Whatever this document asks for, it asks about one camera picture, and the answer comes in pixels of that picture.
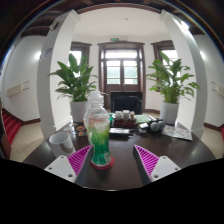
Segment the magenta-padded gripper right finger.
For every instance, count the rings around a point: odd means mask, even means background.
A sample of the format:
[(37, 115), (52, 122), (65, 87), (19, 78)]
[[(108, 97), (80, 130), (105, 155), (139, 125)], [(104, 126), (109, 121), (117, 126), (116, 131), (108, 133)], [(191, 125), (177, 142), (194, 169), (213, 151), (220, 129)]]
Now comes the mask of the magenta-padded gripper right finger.
[(133, 146), (133, 156), (143, 185), (157, 181), (180, 170), (180, 167), (167, 156), (157, 156), (138, 145)]

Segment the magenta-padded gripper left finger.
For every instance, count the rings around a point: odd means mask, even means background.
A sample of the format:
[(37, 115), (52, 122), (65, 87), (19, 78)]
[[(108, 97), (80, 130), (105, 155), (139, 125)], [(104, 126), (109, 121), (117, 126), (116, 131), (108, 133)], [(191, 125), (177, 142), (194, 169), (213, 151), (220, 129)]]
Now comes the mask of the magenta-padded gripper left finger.
[(45, 171), (83, 186), (92, 156), (93, 147), (88, 145), (68, 157), (60, 155), (45, 168)]

